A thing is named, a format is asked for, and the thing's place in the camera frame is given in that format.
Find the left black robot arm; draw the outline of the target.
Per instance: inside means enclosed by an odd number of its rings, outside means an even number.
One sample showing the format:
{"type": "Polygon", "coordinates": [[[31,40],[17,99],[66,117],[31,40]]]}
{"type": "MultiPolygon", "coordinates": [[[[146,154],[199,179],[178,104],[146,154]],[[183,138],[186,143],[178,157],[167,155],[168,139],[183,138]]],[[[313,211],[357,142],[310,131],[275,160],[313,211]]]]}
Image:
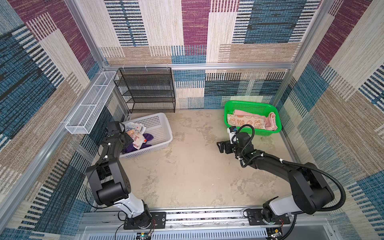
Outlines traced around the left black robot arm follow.
{"type": "Polygon", "coordinates": [[[91,207],[117,207],[126,214],[127,221],[133,227],[148,229],[153,226],[154,219],[145,202],[132,193],[129,178],[120,161],[122,150],[133,142],[124,124],[118,121],[107,124],[100,158],[86,169],[87,183],[96,202],[91,207]]]}

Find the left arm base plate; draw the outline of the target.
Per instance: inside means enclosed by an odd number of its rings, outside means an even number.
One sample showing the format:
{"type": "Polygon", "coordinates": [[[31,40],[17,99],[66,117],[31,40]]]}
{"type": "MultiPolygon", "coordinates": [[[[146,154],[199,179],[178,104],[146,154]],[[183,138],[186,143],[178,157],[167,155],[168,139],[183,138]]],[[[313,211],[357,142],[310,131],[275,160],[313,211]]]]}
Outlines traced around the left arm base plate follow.
{"type": "Polygon", "coordinates": [[[164,229],[166,225],[167,213],[166,212],[154,212],[151,213],[152,218],[150,220],[146,220],[144,218],[136,217],[133,218],[125,218],[124,230],[146,230],[155,228],[164,229]]]}

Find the white printed rabbit towel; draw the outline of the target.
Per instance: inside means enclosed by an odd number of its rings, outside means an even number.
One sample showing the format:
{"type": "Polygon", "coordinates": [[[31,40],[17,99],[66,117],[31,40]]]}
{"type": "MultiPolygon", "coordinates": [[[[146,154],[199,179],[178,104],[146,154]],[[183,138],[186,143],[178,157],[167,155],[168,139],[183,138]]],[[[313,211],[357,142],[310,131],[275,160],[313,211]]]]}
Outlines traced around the white printed rabbit towel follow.
{"type": "Polygon", "coordinates": [[[133,144],[138,149],[140,148],[141,143],[144,140],[144,133],[146,131],[146,127],[143,124],[139,123],[125,123],[125,132],[130,135],[130,137],[134,140],[133,144]]]}

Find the pink towel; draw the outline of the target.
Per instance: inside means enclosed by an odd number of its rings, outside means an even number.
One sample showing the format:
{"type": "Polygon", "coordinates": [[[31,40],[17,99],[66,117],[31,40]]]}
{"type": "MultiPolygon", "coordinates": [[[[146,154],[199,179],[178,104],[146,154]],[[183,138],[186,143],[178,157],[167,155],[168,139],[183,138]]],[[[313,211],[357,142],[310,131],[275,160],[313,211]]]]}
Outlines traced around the pink towel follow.
{"type": "MultiPolygon", "coordinates": [[[[251,114],[248,112],[244,112],[241,110],[235,110],[233,114],[231,115],[245,115],[245,116],[251,116],[251,115],[258,115],[258,114],[251,114]]],[[[271,112],[267,117],[265,117],[265,123],[266,127],[264,130],[267,131],[276,131],[278,129],[277,123],[276,123],[276,114],[271,112]]]]}

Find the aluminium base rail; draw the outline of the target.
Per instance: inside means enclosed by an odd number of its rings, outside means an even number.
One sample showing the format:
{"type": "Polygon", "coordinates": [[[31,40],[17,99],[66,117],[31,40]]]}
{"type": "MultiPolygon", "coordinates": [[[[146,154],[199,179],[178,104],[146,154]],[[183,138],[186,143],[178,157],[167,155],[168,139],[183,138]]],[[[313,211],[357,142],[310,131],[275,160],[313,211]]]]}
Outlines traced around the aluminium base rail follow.
{"type": "MultiPolygon", "coordinates": [[[[153,240],[264,240],[278,225],[252,226],[245,217],[246,206],[218,208],[154,208],[153,215],[164,212],[164,228],[155,228],[153,240]]],[[[125,230],[124,214],[116,210],[85,213],[77,240],[138,240],[144,230],[125,230]]],[[[342,239],[328,214],[300,215],[289,240],[342,239]]]]}

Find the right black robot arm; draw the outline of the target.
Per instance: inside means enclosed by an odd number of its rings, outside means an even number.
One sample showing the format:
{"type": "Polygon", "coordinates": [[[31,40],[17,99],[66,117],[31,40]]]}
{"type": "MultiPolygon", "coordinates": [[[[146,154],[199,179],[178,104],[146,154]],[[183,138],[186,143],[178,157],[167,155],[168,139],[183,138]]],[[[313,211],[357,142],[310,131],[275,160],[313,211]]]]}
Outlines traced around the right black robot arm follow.
{"type": "Polygon", "coordinates": [[[236,139],[217,142],[220,153],[235,154],[242,168],[266,171],[290,184],[290,195],[275,197],[263,204],[261,214],[266,224],[273,224],[290,213],[313,214],[335,199],[334,192],[315,165],[287,162],[256,150],[247,133],[239,133],[236,139]]]}

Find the purple towel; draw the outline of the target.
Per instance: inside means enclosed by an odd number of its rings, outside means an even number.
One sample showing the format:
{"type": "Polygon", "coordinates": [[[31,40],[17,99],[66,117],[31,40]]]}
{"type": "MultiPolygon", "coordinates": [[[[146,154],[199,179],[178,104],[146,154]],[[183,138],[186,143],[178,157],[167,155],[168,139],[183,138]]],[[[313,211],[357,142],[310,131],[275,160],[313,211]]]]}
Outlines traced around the purple towel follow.
{"type": "Polygon", "coordinates": [[[137,149],[134,144],[130,144],[128,147],[123,149],[122,153],[123,154],[128,154],[128,153],[131,153],[131,152],[135,152],[137,150],[141,150],[141,149],[145,149],[145,148],[151,147],[152,145],[148,144],[148,142],[151,142],[153,139],[154,139],[153,135],[151,135],[151,134],[144,134],[144,140],[141,143],[140,148],[137,149]]]}

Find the white plastic laundry basket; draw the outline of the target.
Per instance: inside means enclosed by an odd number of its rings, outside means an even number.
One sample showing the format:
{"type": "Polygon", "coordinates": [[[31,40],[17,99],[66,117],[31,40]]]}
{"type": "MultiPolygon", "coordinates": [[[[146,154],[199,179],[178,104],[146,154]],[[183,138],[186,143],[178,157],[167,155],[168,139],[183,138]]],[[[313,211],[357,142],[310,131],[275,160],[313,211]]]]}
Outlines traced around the white plastic laundry basket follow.
{"type": "Polygon", "coordinates": [[[173,140],[172,130],[167,119],[167,116],[164,113],[152,114],[130,121],[123,122],[124,125],[128,123],[142,124],[146,127],[144,133],[151,134],[154,139],[149,142],[150,147],[136,150],[130,153],[123,154],[121,153],[120,157],[132,158],[146,153],[154,152],[168,147],[170,142],[173,140]]]}

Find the orange patterned towel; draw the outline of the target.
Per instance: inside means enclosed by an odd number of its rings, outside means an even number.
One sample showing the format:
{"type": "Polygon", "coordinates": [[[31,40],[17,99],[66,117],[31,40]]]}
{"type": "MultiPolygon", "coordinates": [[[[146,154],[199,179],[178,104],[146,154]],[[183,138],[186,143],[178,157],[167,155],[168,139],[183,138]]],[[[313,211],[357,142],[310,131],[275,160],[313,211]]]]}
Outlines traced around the orange patterned towel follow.
{"type": "Polygon", "coordinates": [[[265,117],[259,115],[231,115],[227,114],[227,122],[230,126],[241,127],[243,125],[252,125],[255,129],[264,130],[266,127],[265,117]]]}

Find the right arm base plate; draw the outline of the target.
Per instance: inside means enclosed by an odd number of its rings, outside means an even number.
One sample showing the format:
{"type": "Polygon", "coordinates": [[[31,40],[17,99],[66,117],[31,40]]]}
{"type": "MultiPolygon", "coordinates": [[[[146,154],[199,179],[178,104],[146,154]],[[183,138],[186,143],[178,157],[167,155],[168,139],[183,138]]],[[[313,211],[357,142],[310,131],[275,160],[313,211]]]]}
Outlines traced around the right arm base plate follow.
{"type": "Polygon", "coordinates": [[[243,210],[243,217],[248,219],[250,226],[261,225],[289,225],[291,220],[288,214],[276,216],[273,213],[264,213],[264,209],[250,209],[243,210]]]}

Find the green plastic basket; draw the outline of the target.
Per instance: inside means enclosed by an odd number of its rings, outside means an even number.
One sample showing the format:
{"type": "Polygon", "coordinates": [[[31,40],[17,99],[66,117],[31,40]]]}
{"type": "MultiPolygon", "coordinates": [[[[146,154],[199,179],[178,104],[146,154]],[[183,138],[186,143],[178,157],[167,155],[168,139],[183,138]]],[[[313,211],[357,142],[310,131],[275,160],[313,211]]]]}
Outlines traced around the green plastic basket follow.
{"type": "Polygon", "coordinates": [[[281,119],[276,107],[255,102],[228,101],[225,103],[225,124],[237,128],[251,125],[258,136],[270,136],[282,130],[281,119]]]}

